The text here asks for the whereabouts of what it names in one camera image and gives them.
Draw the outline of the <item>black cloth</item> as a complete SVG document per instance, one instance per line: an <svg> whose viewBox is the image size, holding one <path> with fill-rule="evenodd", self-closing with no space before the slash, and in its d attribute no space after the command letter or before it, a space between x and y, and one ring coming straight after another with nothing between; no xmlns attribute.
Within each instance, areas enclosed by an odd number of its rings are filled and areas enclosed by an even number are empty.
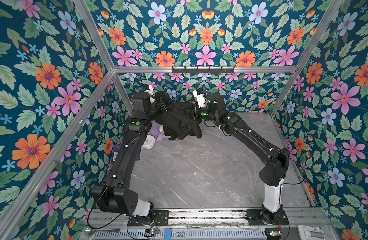
<svg viewBox="0 0 368 240"><path fill-rule="evenodd" d="M200 139L202 120L195 116L197 106L191 102L176 102L166 92L156 92L152 103L154 120L164 126L164 134L173 140L183 140L187 136Z"/></svg>

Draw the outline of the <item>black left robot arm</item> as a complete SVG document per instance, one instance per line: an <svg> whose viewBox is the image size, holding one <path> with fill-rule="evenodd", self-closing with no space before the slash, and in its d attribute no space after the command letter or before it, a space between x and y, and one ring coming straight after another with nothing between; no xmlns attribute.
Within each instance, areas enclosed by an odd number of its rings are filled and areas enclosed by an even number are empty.
<svg viewBox="0 0 368 240"><path fill-rule="evenodd" d="M152 127L150 94L136 93L133 104L134 111L125 123L124 140L120 150L101 185L93 187L92 197L102 212L153 221L155 219L154 204L140 199L136 192L130 190L134 165Z"/></svg>

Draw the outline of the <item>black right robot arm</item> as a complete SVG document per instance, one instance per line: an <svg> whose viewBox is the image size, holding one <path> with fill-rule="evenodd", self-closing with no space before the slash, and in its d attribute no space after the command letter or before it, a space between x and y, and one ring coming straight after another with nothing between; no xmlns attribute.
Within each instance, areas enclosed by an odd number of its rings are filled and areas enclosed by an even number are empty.
<svg viewBox="0 0 368 240"><path fill-rule="evenodd" d="M212 122L226 137L235 137L248 147L262 161L264 167L259 177L264 183L265 197L262 205L261 219L267 225L279 221L283 214L281 191L289 167L290 152L273 145L243 120L235 112L228 112L222 95L206 93L199 89L194 92L198 103L196 118Z"/></svg>

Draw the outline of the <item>lavender cloth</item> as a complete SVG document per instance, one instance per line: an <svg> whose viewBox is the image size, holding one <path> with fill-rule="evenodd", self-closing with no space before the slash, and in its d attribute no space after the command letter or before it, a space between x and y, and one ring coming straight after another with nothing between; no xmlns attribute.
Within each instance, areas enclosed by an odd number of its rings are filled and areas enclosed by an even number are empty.
<svg viewBox="0 0 368 240"><path fill-rule="evenodd" d="M149 135L153 136L157 142L162 142L166 138L164 134L164 126L158 124L156 121L152 121Z"/></svg>

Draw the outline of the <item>white round cup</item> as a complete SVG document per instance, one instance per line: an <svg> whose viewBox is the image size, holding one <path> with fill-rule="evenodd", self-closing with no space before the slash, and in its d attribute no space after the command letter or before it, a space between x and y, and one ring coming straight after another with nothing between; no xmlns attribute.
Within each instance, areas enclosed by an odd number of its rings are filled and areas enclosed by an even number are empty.
<svg viewBox="0 0 368 240"><path fill-rule="evenodd" d="M147 135L144 143L142 144L142 148L149 150L154 146L155 143L156 143L155 137L152 135Z"/></svg>

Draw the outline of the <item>aluminium frame rail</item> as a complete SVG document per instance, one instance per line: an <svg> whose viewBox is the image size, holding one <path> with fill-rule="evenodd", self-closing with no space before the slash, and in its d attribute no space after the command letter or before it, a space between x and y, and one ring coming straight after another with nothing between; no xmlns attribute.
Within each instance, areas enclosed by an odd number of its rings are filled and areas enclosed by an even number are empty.
<svg viewBox="0 0 368 240"><path fill-rule="evenodd" d="M179 73L179 74L228 74L228 73L295 73L294 66L269 66L269 67L114 67L112 71L120 73Z"/></svg>

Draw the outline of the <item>black hook rail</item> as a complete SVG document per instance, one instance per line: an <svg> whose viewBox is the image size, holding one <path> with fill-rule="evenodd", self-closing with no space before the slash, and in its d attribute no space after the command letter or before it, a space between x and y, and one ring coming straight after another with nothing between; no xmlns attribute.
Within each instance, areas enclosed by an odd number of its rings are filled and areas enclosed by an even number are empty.
<svg viewBox="0 0 368 240"><path fill-rule="evenodd" d="M171 72L174 74L228 74L235 71L234 67L172 67Z"/></svg>

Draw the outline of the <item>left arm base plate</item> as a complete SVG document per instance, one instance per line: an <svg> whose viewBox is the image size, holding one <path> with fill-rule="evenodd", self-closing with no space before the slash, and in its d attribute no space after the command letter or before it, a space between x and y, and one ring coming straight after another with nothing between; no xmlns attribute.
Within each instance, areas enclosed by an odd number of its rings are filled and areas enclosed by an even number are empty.
<svg viewBox="0 0 368 240"><path fill-rule="evenodd" d="M166 227L168 225L170 211L153 210L146 217L132 216L129 219L129 227Z"/></svg>

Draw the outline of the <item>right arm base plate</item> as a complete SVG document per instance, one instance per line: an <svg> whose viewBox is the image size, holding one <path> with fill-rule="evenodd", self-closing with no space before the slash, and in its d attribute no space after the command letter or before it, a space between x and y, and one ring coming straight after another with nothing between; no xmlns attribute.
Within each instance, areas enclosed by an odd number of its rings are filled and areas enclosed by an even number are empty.
<svg viewBox="0 0 368 240"><path fill-rule="evenodd" d="M275 213L272 213L268 210L246 210L244 219L247 220L250 223L250 225L257 225L257 226L289 225L289 220L283 209L279 209Z"/></svg>

